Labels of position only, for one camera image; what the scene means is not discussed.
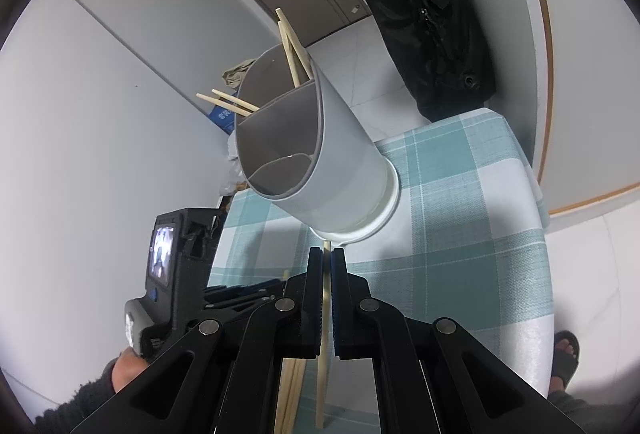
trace cloth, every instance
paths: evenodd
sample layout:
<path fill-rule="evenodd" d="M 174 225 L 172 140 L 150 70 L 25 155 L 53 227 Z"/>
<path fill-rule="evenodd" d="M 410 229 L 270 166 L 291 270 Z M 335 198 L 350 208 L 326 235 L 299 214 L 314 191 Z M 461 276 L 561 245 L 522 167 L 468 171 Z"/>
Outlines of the cloth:
<path fill-rule="evenodd" d="M 405 316 L 450 316 L 546 396 L 554 316 L 542 193 L 503 117 L 488 109 L 377 143 L 396 167 L 397 210 L 347 245 L 348 270 Z M 232 201 L 209 285 L 253 284 L 305 270 L 310 229 L 249 190 Z M 294 432 L 314 431 L 316 363 L 307 363 Z M 378 433 L 370 360 L 332 358 L 331 433 Z"/>
<path fill-rule="evenodd" d="M 626 432 L 623 424 L 635 408 L 632 404 L 590 405 L 563 390 L 552 392 L 549 401 L 584 430 L 585 434 L 612 434 L 621 430 Z"/>
<path fill-rule="evenodd" d="M 111 371 L 116 364 L 114 358 L 107 364 L 102 376 L 95 382 L 85 384 L 73 399 L 63 403 L 57 409 L 46 410 L 35 421 L 35 431 L 38 434 L 68 434 L 80 423 L 98 410 L 107 400 L 115 396 L 111 384 Z"/>
<path fill-rule="evenodd" d="M 233 68 L 229 68 L 222 74 L 222 80 L 231 88 L 237 88 L 242 79 L 246 75 L 249 67 L 255 62 L 255 59 L 243 60 L 240 64 L 236 64 Z"/>

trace person's foot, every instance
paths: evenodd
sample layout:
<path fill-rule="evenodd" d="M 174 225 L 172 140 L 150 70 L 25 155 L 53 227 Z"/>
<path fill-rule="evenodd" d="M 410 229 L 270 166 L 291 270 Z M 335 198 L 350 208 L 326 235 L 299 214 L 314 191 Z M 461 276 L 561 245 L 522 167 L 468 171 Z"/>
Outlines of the person's foot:
<path fill-rule="evenodd" d="M 574 347 L 566 338 L 560 340 L 558 344 L 556 344 L 554 349 L 564 351 L 565 353 L 571 354 L 575 358 Z M 552 376 L 551 381 L 549 382 L 549 394 L 555 392 L 556 390 L 564 390 L 564 382 L 559 376 Z"/>

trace metal screw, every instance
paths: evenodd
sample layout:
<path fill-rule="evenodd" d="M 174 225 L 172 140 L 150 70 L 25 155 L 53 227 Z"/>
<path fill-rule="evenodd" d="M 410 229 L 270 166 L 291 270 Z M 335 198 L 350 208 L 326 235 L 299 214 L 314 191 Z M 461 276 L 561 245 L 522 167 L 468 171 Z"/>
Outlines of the metal screw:
<path fill-rule="evenodd" d="M 220 329 L 220 324 L 216 320 L 204 320 L 198 326 L 198 331 L 203 335 L 212 335 Z"/>
<path fill-rule="evenodd" d="M 436 322 L 436 329 L 440 333 L 450 335 L 456 331 L 456 323 L 449 319 L 440 319 Z"/>
<path fill-rule="evenodd" d="M 291 311 L 295 305 L 296 303 L 291 299 L 284 298 L 276 300 L 276 310 L 278 311 Z"/>
<path fill-rule="evenodd" d="M 380 307 L 380 303 L 375 299 L 362 299 L 360 301 L 360 309 L 363 311 L 375 311 Z"/>

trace black slipper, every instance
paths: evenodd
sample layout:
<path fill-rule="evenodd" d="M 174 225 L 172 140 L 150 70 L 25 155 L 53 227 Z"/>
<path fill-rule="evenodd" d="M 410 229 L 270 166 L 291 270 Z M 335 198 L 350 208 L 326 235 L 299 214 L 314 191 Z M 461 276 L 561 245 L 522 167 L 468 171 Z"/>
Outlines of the black slipper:
<path fill-rule="evenodd" d="M 569 354 L 566 351 L 556 349 L 556 345 L 561 340 L 568 340 L 569 345 L 574 348 L 574 354 Z M 580 344 L 578 344 L 578 338 L 571 331 L 560 331 L 554 336 L 554 361 L 551 366 L 551 376 L 557 376 L 562 380 L 564 388 L 569 385 L 569 382 L 575 374 L 575 370 L 578 368 L 578 361 L 580 360 Z"/>

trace blue box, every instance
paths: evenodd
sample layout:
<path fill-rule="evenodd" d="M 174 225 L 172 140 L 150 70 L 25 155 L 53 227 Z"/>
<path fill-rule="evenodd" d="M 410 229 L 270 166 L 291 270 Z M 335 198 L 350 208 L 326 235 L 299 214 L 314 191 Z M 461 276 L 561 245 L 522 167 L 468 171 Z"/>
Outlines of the blue box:
<path fill-rule="evenodd" d="M 230 135 L 236 125 L 235 113 L 228 109 L 214 106 L 209 113 L 209 120 L 222 129 L 227 135 Z"/>

